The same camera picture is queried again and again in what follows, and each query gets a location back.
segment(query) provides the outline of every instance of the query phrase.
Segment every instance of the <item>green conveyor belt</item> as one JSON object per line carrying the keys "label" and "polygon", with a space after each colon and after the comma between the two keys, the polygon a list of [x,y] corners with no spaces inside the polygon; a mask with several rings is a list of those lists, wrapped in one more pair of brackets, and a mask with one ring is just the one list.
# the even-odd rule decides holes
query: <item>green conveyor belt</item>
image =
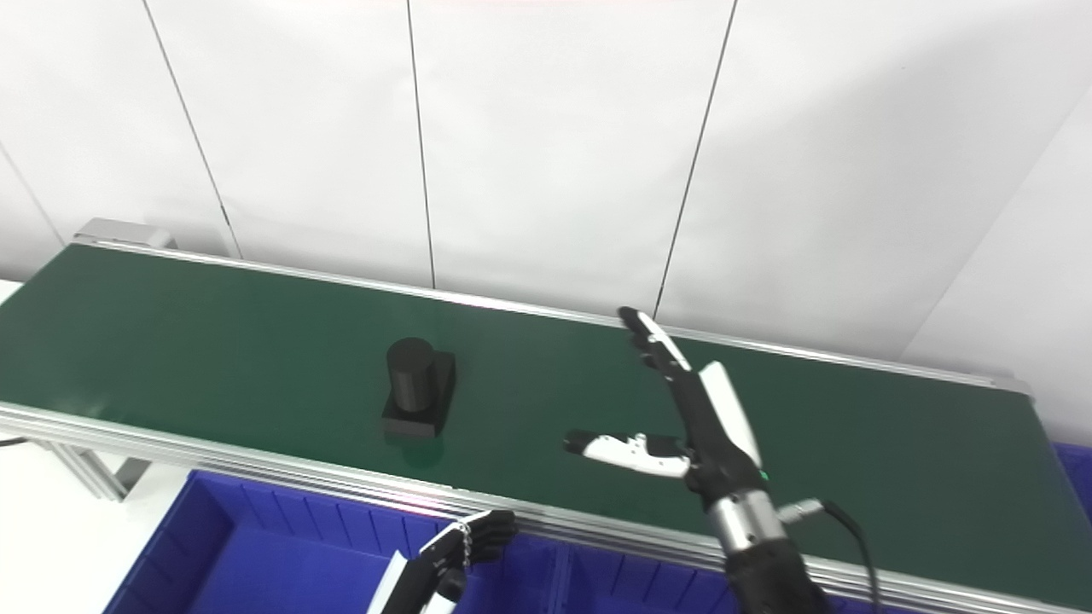
{"label": "green conveyor belt", "polygon": [[[437,440],[380,428],[410,335],[456,356]],[[679,346],[727,367],[776,503],[839,501],[885,569],[1092,611],[1092,528],[1026,397]],[[681,483],[561,451],[573,427],[681,433],[621,329],[73,245],[0,306],[0,401],[709,532]],[[792,532],[858,560],[832,522]]]}

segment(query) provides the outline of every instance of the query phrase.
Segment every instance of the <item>floor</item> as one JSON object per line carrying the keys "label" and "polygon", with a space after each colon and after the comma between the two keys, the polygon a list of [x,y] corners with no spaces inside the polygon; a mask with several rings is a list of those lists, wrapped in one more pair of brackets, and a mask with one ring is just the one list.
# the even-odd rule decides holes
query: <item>floor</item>
{"label": "floor", "polygon": [[[0,281],[0,303],[17,287]],[[122,460],[102,457],[111,468]],[[100,613],[187,473],[153,464],[117,504],[93,497],[35,444],[0,448],[0,611]]]}

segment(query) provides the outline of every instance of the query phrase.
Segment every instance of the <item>metal bracket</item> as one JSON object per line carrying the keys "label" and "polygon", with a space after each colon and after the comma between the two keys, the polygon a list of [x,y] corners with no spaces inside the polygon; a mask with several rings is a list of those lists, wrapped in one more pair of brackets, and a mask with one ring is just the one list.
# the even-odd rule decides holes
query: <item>metal bracket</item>
{"label": "metal bracket", "polygon": [[147,465],[152,464],[146,460],[130,458],[121,463],[117,473],[111,473],[94,450],[55,441],[38,440],[37,444],[55,453],[92,495],[110,501],[124,500],[136,481],[144,475]]}
{"label": "metal bracket", "polygon": [[72,237],[72,240],[75,243],[88,243],[95,239],[145,245],[161,249],[174,249],[178,247],[170,233],[157,226],[119,222],[104,217],[93,217],[91,222],[87,222],[82,228],[76,231]]}

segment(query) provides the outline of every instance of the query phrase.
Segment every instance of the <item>black rectangular base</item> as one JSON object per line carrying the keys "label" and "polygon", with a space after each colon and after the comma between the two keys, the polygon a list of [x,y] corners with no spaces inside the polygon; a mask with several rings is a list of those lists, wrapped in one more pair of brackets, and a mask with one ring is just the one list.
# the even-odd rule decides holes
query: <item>black rectangular base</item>
{"label": "black rectangular base", "polygon": [[389,395],[383,406],[383,430],[411,437],[436,437],[443,429],[455,389],[455,355],[437,352],[432,361],[436,367],[436,402],[419,412],[404,412],[394,403],[394,395]]}

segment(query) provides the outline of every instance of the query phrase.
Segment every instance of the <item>black block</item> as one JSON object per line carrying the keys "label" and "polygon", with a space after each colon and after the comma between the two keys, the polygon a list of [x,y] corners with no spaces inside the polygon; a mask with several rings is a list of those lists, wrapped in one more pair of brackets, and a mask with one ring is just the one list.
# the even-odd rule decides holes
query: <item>black block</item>
{"label": "black block", "polygon": [[[392,352],[397,354],[396,346],[406,341],[411,340],[392,345]],[[422,350],[419,345],[413,347],[415,353]],[[448,408],[455,389],[455,355],[432,352],[430,362],[417,358],[400,361],[399,356],[393,356],[392,359],[391,352],[388,353],[391,393],[383,408],[383,429],[412,437],[436,437],[448,420]]]}

